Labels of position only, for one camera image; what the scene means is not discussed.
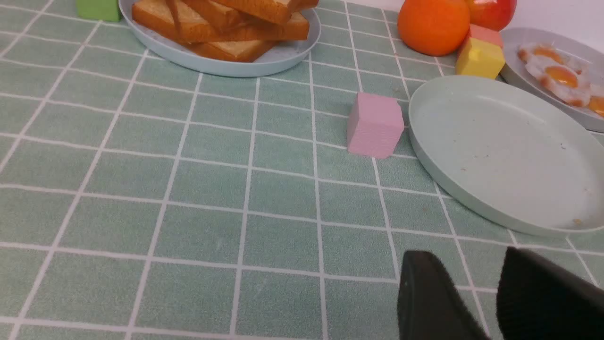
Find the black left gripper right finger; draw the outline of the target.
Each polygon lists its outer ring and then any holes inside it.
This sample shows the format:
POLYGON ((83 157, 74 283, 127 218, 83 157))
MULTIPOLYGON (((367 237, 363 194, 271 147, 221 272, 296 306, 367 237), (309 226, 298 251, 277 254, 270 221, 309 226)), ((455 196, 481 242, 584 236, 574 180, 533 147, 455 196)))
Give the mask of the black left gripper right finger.
POLYGON ((511 246, 496 318, 505 340, 601 340, 604 292, 531 250, 511 246))

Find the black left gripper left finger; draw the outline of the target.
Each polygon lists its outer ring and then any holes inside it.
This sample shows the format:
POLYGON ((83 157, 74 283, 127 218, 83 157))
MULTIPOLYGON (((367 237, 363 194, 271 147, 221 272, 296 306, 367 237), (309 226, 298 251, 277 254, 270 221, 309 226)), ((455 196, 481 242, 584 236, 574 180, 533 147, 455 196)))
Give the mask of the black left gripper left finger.
POLYGON ((425 250, 403 255, 397 299, 402 340, 487 340, 439 258, 425 250))

